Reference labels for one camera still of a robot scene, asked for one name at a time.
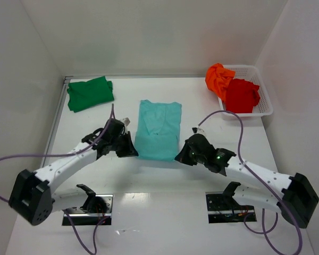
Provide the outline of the teal t shirt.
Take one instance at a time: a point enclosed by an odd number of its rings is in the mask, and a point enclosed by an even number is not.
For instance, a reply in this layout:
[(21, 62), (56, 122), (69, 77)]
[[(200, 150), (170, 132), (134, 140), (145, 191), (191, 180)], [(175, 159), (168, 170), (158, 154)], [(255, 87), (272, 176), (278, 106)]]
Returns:
[(140, 159), (171, 162), (179, 151), (182, 105), (152, 103), (139, 106), (135, 148)]

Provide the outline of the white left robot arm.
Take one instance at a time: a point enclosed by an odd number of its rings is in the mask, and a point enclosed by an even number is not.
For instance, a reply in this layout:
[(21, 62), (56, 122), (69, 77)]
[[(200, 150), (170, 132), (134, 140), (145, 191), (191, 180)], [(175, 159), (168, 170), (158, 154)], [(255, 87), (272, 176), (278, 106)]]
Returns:
[(128, 118), (110, 118), (106, 125), (86, 135), (68, 154), (35, 170), (21, 171), (15, 180), (9, 206), (32, 226), (44, 222), (53, 212), (79, 208), (85, 213), (103, 213), (105, 201), (85, 184), (59, 191), (58, 188), (75, 173), (102, 156), (115, 152), (119, 158), (135, 157), (127, 127)]

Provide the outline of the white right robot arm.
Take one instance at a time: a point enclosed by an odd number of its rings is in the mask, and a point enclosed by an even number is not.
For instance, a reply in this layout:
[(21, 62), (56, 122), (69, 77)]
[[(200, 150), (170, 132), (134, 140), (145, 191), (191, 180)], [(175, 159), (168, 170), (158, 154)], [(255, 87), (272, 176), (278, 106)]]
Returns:
[(193, 128), (175, 160), (189, 166), (204, 165), (209, 171), (232, 179), (223, 191), (226, 203), (254, 206), (281, 214), (290, 224), (307, 228), (319, 203), (308, 178), (271, 171), (225, 148), (214, 148), (204, 131)]

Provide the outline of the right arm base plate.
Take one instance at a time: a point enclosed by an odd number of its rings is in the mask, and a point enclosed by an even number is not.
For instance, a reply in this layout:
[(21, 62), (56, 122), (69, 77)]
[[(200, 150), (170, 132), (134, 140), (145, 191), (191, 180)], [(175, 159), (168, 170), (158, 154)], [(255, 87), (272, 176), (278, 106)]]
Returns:
[(243, 223), (256, 222), (253, 206), (241, 206), (235, 200), (228, 200), (221, 192), (207, 192), (206, 204), (208, 222), (217, 223)]

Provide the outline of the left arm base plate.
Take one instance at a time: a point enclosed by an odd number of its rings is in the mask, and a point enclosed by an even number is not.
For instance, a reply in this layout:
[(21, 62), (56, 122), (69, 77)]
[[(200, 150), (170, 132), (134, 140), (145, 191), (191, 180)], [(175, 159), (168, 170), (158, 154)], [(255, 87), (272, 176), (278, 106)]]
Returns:
[(68, 209), (69, 216), (75, 226), (94, 226), (103, 218), (105, 219), (101, 225), (111, 225), (113, 198), (113, 194), (98, 194), (88, 211), (81, 207), (72, 207)]

